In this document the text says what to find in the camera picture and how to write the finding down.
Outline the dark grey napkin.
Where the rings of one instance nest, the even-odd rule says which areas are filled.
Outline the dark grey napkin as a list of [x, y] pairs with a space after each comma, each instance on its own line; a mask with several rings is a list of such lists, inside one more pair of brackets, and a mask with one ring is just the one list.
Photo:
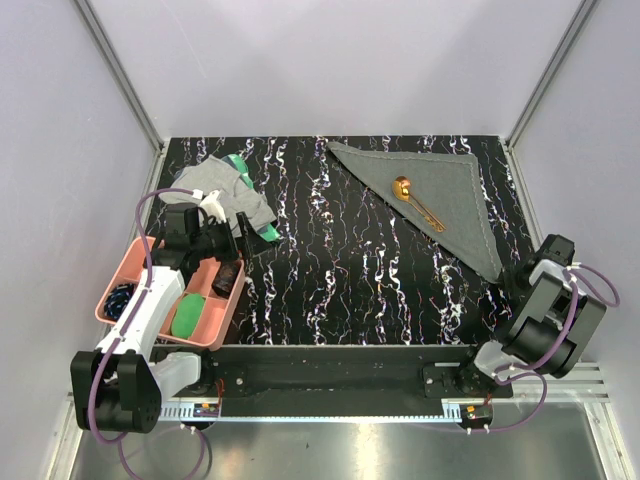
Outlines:
[[[489, 222], [477, 158], [472, 154], [366, 151], [330, 142], [327, 149], [359, 181], [486, 281], [502, 270]], [[446, 226], [436, 232], [409, 204], [398, 200], [392, 182], [411, 182], [410, 192]]]

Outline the copper spoon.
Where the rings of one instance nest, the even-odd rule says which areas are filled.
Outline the copper spoon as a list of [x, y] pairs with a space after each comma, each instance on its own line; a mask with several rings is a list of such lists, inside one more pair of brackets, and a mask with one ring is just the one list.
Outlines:
[[399, 176], [392, 182], [392, 192], [395, 195], [395, 197], [401, 201], [403, 201], [402, 198], [404, 196], [411, 194], [410, 187], [411, 187], [410, 180], [404, 176]]

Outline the gold spoon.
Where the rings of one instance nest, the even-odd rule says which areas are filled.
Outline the gold spoon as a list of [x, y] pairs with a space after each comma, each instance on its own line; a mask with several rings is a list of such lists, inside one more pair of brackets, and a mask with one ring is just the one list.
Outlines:
[[409, 194], [404, 196], [402, 200], [411, 205], [436, 232], [442, 233], [446, 230], [446, 226], [439, 220], [439, 218], [426, 208], [417, 198]]

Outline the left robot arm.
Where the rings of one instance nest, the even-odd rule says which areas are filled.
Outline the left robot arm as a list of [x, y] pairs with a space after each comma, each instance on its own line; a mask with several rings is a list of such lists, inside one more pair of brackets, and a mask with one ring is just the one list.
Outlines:
[[229, 221], [176, 204], [157, 236], [133, 241], [95, 310], [110, 331], [71, 361], [81, 429], [148, 433], [164, 401], [185, 388], [196, 396], [214, 388], [205, 353], [223, 344], [246, 262], [272, 246], [245, 213], [236, 219], [238, 235]]

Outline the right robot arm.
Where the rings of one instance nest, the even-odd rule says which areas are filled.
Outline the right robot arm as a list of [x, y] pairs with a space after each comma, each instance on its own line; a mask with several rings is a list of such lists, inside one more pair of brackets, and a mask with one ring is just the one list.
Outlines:
[[496, 338], [471, 350], [454, 371], [454, 385], [465, 396], [484, 396], [506, 384], [508, 374], [532, 372], [556, 379], [575, 366], [609, 307], [620, 297], [610, 281], [611, 300], [584, 273], [605, 276], [574, 260], [575, 244], [549, 234], [520, 263], [503, 269], [499, 285], [511, 316]]

